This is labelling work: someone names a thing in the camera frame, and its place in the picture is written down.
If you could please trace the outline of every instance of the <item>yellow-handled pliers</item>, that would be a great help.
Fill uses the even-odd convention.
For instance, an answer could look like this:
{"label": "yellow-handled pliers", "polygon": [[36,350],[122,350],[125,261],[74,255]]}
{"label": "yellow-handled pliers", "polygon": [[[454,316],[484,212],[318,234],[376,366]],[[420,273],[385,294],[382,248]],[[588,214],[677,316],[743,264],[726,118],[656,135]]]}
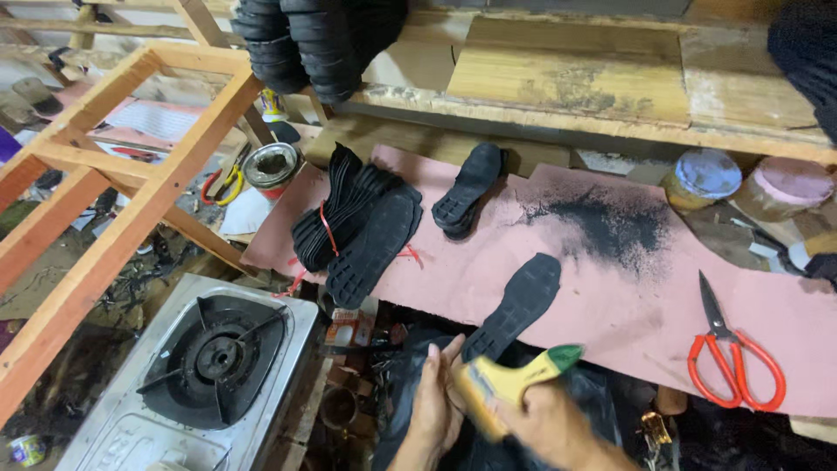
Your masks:
{"label": "yellow-handled pliers", "polygon": [[209,191],[209,187],[212,186],[212,183],[214,183],[215,180],[217,180],[218,177],[221,176],[222,170],[222,168],[219,168],[215,173],[209,175],[207,181],[203,183],[203,188],[201,189],[201,201],[204,202],[204,204],[217,204],[218,206],[224,206],[226,204],[231,203],[233,199],[235,199],[239,195],[239,193],[241,193],[241,189],[242,187],[244,187],[244,176],[241,174],[241,169],[239,168],[239,165],[236,163],[233,165],[233,169],[229,172],[227,179],[223,181],[221,190],[218,192],[218,194],[223,194],[223,192],[227,191],[229,185],[233,184],[234,181],[235,187],[232,191],[229,192],[229,196],[220,201],[213,201],[209,199],[209,197],[207,196],[207,191]]}

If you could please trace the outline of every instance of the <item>gas stove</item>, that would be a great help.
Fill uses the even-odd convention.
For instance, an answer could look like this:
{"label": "gas stove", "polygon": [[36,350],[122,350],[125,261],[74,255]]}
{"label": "gas stove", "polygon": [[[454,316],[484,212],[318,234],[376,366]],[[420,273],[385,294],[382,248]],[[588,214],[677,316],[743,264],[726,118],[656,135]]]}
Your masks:
{"label": "gas stove", "polygon": [[285,414],[318,307],[185,274],[56,468],[243,471]]}

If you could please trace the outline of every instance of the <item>hand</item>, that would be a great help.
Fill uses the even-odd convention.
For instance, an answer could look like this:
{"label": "hand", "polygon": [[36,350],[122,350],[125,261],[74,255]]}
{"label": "hand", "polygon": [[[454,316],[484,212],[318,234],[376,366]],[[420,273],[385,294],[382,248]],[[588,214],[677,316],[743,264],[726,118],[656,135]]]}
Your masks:
{"label": "hand", "polygon": [[430,344],[413,398],[407,436],[388,471],[429,471],[456,443],[465,419],[465,401],[454,389],[453,368],[462,364],[464,335],[457,335],[444,350]]}
{"label": "hand", "polygon": [[531,386],[523,396],[525,410],[494,400],[497,416],[524,445],[556,468],[635,470],[610,443],[599,440],[573,399],[555,382]]}
{"label": "hand", "polygon": [[441,454],[454,446],[465,419],[465,401],[454,389],[452,376],[453,369],[462,364],[464,342],[465,336],[460,334],[444,350],[430,344],[413,398],[408,437],[437,448]]}

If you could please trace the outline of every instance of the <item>stainless steel stove top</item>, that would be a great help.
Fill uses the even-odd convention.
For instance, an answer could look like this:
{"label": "stainless steel stove top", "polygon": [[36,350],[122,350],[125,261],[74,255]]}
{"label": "stainless steel stove top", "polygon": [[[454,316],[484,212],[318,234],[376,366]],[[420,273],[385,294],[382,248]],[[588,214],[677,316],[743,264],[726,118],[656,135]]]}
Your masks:
{"label": "stainless steel stove top", "polygon": [[[222,430],[187,427],[149,409],[136,390],[172,332],[198,297],[231,296],[280,309],[285,337],[264,384],[249,409]],[[157,462],[176,463],[189,471],[251,469],[281,407],[295,366],[308,342],[318,307],[294,298],[274,299],[267,292],[185,274],[151,321],[128,360],[85,420],[56,468],[58,471],[144,471]]]}

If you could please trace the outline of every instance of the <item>paintbrush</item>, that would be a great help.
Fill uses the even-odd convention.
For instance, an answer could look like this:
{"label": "paintbrush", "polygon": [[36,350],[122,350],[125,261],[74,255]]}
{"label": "paintbrush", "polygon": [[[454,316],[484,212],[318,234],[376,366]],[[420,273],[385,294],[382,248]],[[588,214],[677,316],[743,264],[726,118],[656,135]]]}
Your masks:
{"label": "paintbrush", "polygon": [[584,347],[576,344],[552,347],[521,368],[506,368],[481,355],[454,371],[454,387],[465,399],[471,420],[489,443],[496,443],[509,429],[490,409],[490,401],[497,399],[522,409],[526,388],[557,378],[583,351]]}

